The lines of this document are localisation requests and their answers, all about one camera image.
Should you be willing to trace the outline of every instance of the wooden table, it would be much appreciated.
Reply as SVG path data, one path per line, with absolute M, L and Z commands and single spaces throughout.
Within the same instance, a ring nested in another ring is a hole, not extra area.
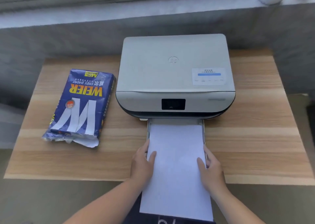
M 205 121 L 206 144 L 228 183 L 315 185 L 274 59 L 269 50 L 230 51 L 236 99 Z M 45 142 L 71 68 L 118 76 L 119 56 L 47 60 L 39 75 L 5 178 L 116 180 L 129 177 L 147 122 L 126 114 L 112 96 L 100 145 Z

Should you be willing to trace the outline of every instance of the printer sticker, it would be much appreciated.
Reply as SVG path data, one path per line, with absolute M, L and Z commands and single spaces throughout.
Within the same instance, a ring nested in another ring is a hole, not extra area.
M 192 68 L 192 85 L 225 85 L 224 67 Z

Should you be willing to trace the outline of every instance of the hand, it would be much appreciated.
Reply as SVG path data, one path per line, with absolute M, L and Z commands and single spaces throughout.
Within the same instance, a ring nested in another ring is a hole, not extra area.
M 207 169 L 201 158 L 197 158 L 197 163 L 201 175 L 201 181 L 205 189 L 212 197 L 229 192 L 225 184 L 225 178 L 220 162 L 204 145 L 204 152 L 207 154 L 206 164 Z
M 142 147 L 132 157 L 130 179 L 134 180 L 142 188 L 152 178 L 153 166 L 156 156 L 156 151 L 150 155 L 149 161 L 146 158 L 146 151 L 148 150 L 150 140 L 147 140 Z

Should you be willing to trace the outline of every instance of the red round sticker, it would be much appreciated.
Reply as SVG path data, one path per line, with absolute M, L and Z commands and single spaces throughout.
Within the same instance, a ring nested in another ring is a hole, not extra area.
M 65 106 L 67 108 L 72 108 L 74 106 L 74 101 L 73 100 L 69 100 L 66 102 Z

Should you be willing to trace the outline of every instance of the stack of paper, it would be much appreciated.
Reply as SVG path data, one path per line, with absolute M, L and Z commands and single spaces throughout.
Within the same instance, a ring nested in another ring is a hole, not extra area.
M 213 221 L 211 199 L 200 180 L 197 158 L 205 162 L 201 125 L 152 124 L 148 158 L 157 151 L 140 212 Z

